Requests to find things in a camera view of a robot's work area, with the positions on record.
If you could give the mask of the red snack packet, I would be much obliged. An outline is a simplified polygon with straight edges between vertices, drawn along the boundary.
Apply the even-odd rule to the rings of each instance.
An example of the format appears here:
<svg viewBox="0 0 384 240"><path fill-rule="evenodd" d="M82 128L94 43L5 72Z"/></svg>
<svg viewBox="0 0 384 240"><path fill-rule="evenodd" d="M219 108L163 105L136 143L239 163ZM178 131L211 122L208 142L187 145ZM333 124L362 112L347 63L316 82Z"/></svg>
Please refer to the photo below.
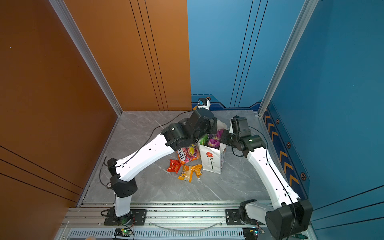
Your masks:
<svg viewBox="0 0 384 240"><path fill-rule="evenodd" d="M170 165L167 168L167 172L170 173L178 173L180 168L182 167L182 162L180 160L170 160Z"/></svg>

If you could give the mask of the purple grape candy bag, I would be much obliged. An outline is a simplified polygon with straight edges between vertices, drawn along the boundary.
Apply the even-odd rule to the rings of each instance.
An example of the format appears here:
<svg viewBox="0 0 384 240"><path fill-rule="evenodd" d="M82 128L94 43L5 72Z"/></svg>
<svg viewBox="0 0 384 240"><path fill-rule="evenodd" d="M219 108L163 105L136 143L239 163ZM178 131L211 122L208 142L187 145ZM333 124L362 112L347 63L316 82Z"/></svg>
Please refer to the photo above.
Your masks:
<svg viewBox="0 0 384 240"><path fill-rule="evenodd" d="M213 149L219 149L221 146L221 138L223 136L223 132L225 129L217 130L217 133L214 135L208 136L208 141L206 143L207 147L213 148Z"/></svg>

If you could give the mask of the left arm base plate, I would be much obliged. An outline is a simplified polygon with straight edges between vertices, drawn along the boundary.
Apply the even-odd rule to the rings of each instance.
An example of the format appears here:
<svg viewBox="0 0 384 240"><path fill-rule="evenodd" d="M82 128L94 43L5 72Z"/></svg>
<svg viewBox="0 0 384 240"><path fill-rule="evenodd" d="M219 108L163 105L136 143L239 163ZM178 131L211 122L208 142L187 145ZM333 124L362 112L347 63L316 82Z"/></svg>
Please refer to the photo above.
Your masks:
<svg viewBox="0 0 384 240"><path fill-rule="evenodd" d="M143 226L147 217L147 210L145 209L133 209L127 215L117 217L115 209L110 208L101 212L102 217L105 218L105 226Z"/></svg>

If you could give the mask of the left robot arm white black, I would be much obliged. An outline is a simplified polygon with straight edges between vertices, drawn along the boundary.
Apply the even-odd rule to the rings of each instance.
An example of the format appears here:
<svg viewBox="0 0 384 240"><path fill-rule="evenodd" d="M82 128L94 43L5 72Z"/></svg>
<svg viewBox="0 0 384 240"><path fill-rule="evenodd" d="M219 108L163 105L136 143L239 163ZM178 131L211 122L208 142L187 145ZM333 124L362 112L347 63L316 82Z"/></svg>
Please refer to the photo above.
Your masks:
<svg viewBox="0 0 384 240"><path fill-rule="evenodd" d="M131 215L132 195L138 190L135 176L157 160L181 148L197 143L206 134L217 132L218 119L208 109L192 111L189 118L162 125L164 129L131 155L107 161L111 174L108 188L115 193L114 211L117 218Z"/></svg>

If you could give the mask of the colourful candy bag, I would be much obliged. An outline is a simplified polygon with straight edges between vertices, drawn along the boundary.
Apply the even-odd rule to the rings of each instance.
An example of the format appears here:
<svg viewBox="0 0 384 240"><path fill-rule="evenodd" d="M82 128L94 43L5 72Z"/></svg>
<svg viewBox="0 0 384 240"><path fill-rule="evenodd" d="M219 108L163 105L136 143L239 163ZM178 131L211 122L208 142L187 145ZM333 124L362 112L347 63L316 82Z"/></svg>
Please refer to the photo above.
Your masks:
<svg viewBox="0 0 384 240"><path fill-rule="evenodd" d="M201 158L199 148L196 144L192 144L189 147L180 148L177 153L182 165Z"/></svg>

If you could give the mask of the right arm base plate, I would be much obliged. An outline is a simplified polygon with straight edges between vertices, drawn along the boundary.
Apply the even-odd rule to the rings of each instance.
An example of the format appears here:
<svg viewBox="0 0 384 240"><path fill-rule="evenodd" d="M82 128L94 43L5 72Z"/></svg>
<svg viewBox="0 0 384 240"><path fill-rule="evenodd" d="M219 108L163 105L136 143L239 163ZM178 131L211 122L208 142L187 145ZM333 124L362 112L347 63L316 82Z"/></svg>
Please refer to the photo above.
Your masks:
<svg viewBox="0 0 384 240"><path fill-rule="evenodd" d="M239 209L226 209L226 224L228 226L244 225Z"/></svg>

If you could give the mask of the white paper bag with flowers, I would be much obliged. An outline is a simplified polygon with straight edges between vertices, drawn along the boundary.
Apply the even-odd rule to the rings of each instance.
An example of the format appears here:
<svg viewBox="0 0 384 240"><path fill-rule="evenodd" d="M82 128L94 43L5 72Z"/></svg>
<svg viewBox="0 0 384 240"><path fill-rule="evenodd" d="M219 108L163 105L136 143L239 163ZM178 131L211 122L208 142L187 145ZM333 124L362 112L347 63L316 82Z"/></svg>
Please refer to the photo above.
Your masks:
<svg viewBox="0 0 384 240"><path fill-rule="evenodd" d="M217 127L217 130L228 129L227 125L220 120L218 120ZM221 144L219 149L213 149L207 146L202 146L199 143L199 150L204 171L221 174L224 164L226 147L227 146L225 144Z"/></svg>

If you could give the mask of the large green chips bag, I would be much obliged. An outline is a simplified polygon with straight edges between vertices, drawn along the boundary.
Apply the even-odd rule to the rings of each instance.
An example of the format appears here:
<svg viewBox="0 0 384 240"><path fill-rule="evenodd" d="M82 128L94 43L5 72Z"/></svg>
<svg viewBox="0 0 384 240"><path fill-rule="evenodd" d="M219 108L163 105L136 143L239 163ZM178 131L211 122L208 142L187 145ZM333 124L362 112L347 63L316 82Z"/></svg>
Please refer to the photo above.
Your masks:
<svg viewBox="0 0 384 240"><path fill-rule="evenodd" d="M209 135L208 134L206 134L206 135L204 135L201 139L200 139L200 145L202 145L202 146L207 146L207 144L208 144L208 141L209 141Z"/></svg>

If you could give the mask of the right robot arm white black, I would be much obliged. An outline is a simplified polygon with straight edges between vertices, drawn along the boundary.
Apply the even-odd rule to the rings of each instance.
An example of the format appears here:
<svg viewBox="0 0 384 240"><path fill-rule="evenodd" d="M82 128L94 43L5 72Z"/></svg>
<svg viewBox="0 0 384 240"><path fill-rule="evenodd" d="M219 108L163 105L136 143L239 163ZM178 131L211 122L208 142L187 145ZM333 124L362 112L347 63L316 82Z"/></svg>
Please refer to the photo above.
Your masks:
<svg viewBox="0 0 384 240"><path fill-rule="evenodd" d="M276 240L288 239L307 230L313 206L309 200L302 200L285 180L271 159L264 138L252 136L249 130L244 134L225 130L221 143L243 153L257 171L270 196L270 205L256 200L242 202L239 208L242 221L265 223Z"/></svg>

